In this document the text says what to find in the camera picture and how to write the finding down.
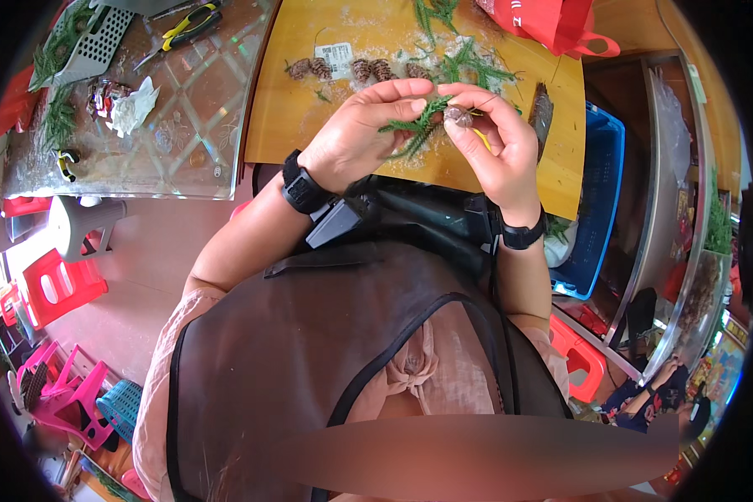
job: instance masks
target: barcode sticker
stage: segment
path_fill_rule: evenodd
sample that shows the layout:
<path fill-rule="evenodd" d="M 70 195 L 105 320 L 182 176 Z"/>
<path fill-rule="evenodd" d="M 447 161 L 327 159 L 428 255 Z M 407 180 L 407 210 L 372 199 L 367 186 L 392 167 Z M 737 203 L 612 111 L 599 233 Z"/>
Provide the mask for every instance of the barcode sticker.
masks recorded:
<path fill-rule="evenodd" d="M 351 55 L 350 43 L 317 46 L 315 57 L 326 59 L 327 64 L 331 67 L 332 80 L 351 78 L 350 66 L 354 57 Z"/>

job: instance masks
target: glass tabletop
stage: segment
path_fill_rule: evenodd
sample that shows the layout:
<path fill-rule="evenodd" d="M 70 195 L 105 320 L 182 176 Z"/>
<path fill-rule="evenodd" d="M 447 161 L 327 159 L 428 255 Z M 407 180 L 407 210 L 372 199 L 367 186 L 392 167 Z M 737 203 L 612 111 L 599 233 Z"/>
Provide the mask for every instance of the glass tabletop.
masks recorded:
<path fill-rule="evenodd" d="M 4 197 L 233 197 L 242 166 L 240 131 L 273 7 L 270 0 L 225 2 L 217 28 L 154 56 L 133 72 L 187 12 L 136 15 L 107 72 L 98 77 L 136 90 L 151 76 L 160 91 L 142 126 L 118 137 L 106 126 L 109 119 L 92 120 L 87 113 L 94 80 L 74 83 L 70 103 L 78 126 L 67 148 L 76 150 L 81 160 L 68 165 L 76 175 L 70 183 L 50 150 L 41 146 L 41 104 L 54 94 L 49 89 L 40 97 L 28 132 L 11 133 Z"/>

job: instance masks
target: colorful poster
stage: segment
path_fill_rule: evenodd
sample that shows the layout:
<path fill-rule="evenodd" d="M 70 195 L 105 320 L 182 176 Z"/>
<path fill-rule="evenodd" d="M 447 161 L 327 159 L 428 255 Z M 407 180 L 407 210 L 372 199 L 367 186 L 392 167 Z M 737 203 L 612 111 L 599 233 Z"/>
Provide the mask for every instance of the colorful poster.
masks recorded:
<path fill-rule="evenodd" d="M 692 375 L 691 387 L 695 389 L 705 381 L 705 394 L 712 401 L 712 417 L 699 440 L 706 446 L 714 430 L 722 419 L 728 402 L 733 395 L 744 361 L 742 345 L 730 333 L 723 333 L 719 341 L 703 357 Z"/>

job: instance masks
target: yellow table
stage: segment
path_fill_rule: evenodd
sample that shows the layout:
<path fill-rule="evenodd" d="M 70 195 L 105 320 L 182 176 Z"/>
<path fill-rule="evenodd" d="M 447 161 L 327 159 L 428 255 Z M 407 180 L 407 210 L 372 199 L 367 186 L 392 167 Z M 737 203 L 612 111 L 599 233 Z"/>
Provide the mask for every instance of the yellow table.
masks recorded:
<path fill-rule="evenodd" d="M 522 72 L 516 85 L 505 85 L 502 96 L 522 110 L 527 119 L 535 83 L 542 80 L 555 105 L 543 157 L 538 167 L 538 191 L 544 209 L 574 219 L 580 200 L 585 146 L 583 68 L 580 61 L 550 54 L 541 44 L 502 31 L 472 2 L 462 2 L 454 15 L 461 35 L 474 35 L 483 49 L 502 56 L 511 72 Z M 438 20 L 438 57 L 452 46 L 454 35 Z M 349 80 L 323 83 L 314 76 L 294 81 L 285 72 L 285 60 L 313 55 L 313 44 L 351 44 L 354 59 L 386 58 L 397 53 L 415 55 L 418 43 L 428 46 L 413 15 L 412 0 L 283 0 L 267 43 L 254 94 L 245 161 L 280 164 L 293 149 L 305 148 L 331 114 L 353 92 Z M 331 100 L 321 100 L 316 92 Z M 451 188 L 481 191 L 477 178 L 443 131 L 429 148 L 414 158 L 385 163 L 378 174 Z"/>

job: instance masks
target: gray plastic basket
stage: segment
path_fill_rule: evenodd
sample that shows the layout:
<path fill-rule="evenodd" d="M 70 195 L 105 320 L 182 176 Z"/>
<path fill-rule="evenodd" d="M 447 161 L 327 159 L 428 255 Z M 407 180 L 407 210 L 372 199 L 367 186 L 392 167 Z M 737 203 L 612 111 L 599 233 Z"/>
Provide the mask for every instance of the gray plastic basket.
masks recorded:
<path fill-rule="evenodd" d="M 75 2 L 68 5 L 61 13 L 61 16 L 59 16 L 59 20 L 56 21 L 55 26 L 53 26 L 53 33 L 61 31 L 67 12 L 79 9 L 81 5 L 88 3 L 88 1 L 75 0 Z M 103 13 L 106 10 L 108 13 L 104 17 Z M 76 80 L 102 75 L 109 68 L 111 58 L 120 45 L 120 40 L 133 17 L 134 13 L 130 10 L 98 5 L 87 24 L 89 29 L 79 38 L 67 64 L 64 65 L 59 73 L 45 80 L 41 87 L 69 84 Z M 50 37 L 47 38 L 45 47 L 49 43 Z M 31 82 L 35 80 L 36 71 L 33 72 L 30 78 Z"/>

